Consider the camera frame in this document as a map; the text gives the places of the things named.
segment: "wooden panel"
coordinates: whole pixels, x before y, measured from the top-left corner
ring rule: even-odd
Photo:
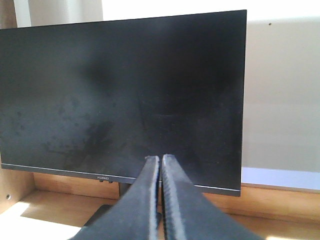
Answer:
[[[69,239],[100,205],[115,202],[98,197],[37,190],[0,214],[0,238],[10,236],[10,239]],[[267,240],[320,240],[320,224],[235,215],[232,217],[258,235],[267,237]],[[162,225],[159,229],[159,239],[163,240]]]
[[[118,184],[66,176],[34,173],[37,189],[83,196],[117,199]],[[204,194],[222,211],[268,219],[320,223],[320,193],[243,185],[241,197]]]
[[[0,213],[20,201],[33,189],[35,184],[32,172],[0,168]]]
[[[117,182],[99,182],[94,179],[34,173],[34,183],[39,190],[105,199],[119,198]]]
[[[320,223],[320,193],[243,185],[241,197],[204,194],[229,214]]]

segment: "black screen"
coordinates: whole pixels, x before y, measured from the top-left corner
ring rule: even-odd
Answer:
[[[239,190],[245,42],[245,10],[1,30],[2,167]]]

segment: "monitor stand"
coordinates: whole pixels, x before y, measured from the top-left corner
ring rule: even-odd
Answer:
[[[130,183],[122,183],[119,182],[119,197],[121,198],[127,190],[130,188],[131,184]],[[100,216],[102,216],[104,213],[106,213],[113,205],[108,205],[104,204],[99,209],[90,217],[90,219],[84,224],[84,226],[88,227],[92,223],[94,223]],[[156,213],[156,221],[157,224],[159,225],[160,220],[162,218],[162,215],[160,212]]]

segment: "sunlight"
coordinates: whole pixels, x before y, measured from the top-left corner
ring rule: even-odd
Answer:
[[[21,216],[29,205],[27,202],[17,202],[0,214],[1,236],[4,239],[25,239],[26,236],[32,236],[33,240],[68,240],[81,229]]]
[[[265,240],[307,240],[307,239],[287,238],[287,237],[279,237],[279,236],[267,236]]]

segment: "desk surface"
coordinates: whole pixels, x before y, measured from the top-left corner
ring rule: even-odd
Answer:
[[[35,190],[0,214],[1,239],[67,240],[102,204],[116,200]],[[267,240],[320,240],[320,224],[231,215]],[[159,239],[164,239],[162,224]]]

